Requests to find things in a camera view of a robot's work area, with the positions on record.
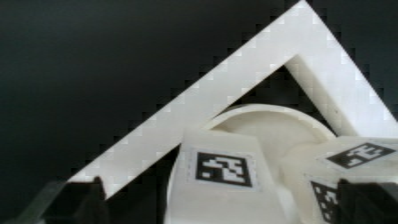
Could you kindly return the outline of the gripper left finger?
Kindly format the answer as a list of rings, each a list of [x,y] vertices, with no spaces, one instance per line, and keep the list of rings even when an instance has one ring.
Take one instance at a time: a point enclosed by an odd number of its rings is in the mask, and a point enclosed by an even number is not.
[[[52,181],[11,224],[111,224],[102,178]]]

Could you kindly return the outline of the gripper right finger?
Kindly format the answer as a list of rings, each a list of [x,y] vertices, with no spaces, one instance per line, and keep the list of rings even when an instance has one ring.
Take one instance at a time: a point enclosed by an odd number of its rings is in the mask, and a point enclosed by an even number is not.
[[[398,184],[338,182],[335,224],[398,224]]]

